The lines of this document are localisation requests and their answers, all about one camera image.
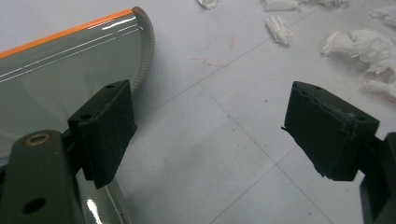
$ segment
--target screw hole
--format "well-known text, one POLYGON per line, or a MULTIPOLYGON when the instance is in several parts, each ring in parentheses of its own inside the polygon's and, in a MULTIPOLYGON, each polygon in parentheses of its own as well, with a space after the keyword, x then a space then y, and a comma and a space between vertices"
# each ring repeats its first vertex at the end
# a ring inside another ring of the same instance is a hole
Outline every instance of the screw hole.
POLYGON ((32 214, 40 210, 44 205, 46 205, 44 198, 33 199, 23 207, 22 212, 24 214, 32 214))
POLYGON ((81 119, 90 119, 90 118, 92 118, 92 115, 91 114, 85 114, 85 115, 82 115, 80 118, 81 119))
POLYGON ((25 142, 26 146, 33 147, 41 145, 50 139, 50 135, 47 133, 40 133, 28 138, 25 142))
POLYGON ((360 116, 357 116, 356 119, 359 120, 359 121, 365 121, 366 120, 366 118, 360 117, 360 116))

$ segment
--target crumpled tissue paper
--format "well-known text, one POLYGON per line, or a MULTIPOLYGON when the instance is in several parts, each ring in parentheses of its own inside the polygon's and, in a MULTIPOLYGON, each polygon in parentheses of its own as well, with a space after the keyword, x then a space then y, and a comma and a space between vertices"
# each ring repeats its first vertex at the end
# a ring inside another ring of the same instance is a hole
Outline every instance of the crumpled tissue paper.
POLYGON ((372 93, 379 93, 396 98, 396 82, 384 83, 375 80, 370 80, 366 83, 365 89, 372 93))
MULTIPOLYGON (((310 0, 265 0, 267 2, 267 6, 265 7, 265 11, 281 11, 281 10, 289 10, 293 8, 300 8, 301 4, 305 4, 310 0)), ((336 6, 340 7, 342 4, 350 4, 351 0, 318 0, 322 5, 336 6)))
POLYGON ((218 0, 197 0, 199 4, 207 9, 213 9, 218 6, 218 0))
POLYGON ((396 27, 396 5, 377 8, 370 12, 373 18, 384 18, 384 23, 396 27))
POLYGON ((293 39, 293 33, 288 28, 288 25, 279 16, 270 16, 267 18, 265 23, 267 24, 268 29, 270 29, 271 34, 277 43, 280 42, 284 45, 291 43, 291 40, 293 39))
POLYGON ((266 0, 265 11, 282 11, 293 8, 300 8, 300 2, 295 0, 266 0))
POLYGON ((319 3, 325 5, 326 7, 334 4, 336 7, 340 7, 342 4, 347 3, 350 4, 351 0, 318 0, 319 3))
POLYGON ((350 34, 335 32, 326 40, 323 55, 343 53, 370 64, 367 72, 380 74, 387 69, 396 72, 396 51, 390 39, 371 30, 355 30, 350 34))

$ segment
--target orange stripe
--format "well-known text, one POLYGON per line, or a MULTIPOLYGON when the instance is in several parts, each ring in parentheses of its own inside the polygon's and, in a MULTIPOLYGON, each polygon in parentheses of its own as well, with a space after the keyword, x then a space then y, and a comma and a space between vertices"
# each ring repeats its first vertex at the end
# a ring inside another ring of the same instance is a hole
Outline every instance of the orange stripe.
POLYGON ((32 41, 30 43, 27 43, 27 44, 21 45, 19 47, 16 47, 14 49, 9 49, 9 50, 3 51, 3 52, 0 53, 0 59, 6 58, 9 55, 16 54, 18 52, 21 52, 21 51, 26 50, 26 49, 33 48, 33 47, 38 46, 38 45, 45 44, 47 42, 50 42, 51 40, 54 40, 54 39, 57 39, 57 38, 61 38, 61 37, 66 36, 66 35, 71 35, 71 34, 73 34, 75 32, 78 32, 80 30, 84 30, 86 28, 89 28, 91 26, 103 23, 105 21, 111 21, 111 20, 114 20, 114 19, 116 19, 118 17, 126 16, 126 15, 131 14, 131 13, 132 13, 131 9, 125 9, 123 11, 114 13, 112 15, 105 16, 105 17, 103 17, 101 19, 98 19, 98 20, 95 20, 95 21, 89 21, 87 23, 84 23, 84 24, 75 26, 73 28, 61 31, 59 33, 56 33, 56 34, 53 34, 53 35, 48 35, 46 37, 37 39, 37 40, 32 41))

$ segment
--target scuff mark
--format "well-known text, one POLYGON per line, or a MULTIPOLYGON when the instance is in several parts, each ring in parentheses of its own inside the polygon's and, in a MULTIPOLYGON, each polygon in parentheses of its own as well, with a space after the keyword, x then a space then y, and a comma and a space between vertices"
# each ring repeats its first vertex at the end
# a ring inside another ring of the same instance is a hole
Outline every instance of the scuff mark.
POLYGON ((230 36, 230 38, 231 38, 230 50, 233 50, 233 47, 235 46, 235 37, 230 36))

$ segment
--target red mark on surface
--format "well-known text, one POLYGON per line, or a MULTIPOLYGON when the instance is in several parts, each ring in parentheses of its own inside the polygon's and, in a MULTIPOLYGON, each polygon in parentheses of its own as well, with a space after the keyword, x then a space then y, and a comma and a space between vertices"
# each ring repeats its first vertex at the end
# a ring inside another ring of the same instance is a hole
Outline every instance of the red mark on surface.
POLYGON ((231 38, 230 50, 233 50, 233 47, 235 46, 235 37, 230 36, 230 38, 231 38))
POLYGON ((202 61, 203 64, 206 64, 207 66, 211 66, 211 67, 218 67, 218 68, 228 68, 228 65, 222 65, 222 64, 214 64, 212 62, 210 62, 208 59, 205 58, 192 58, 192 60, 195 61, 202 61))

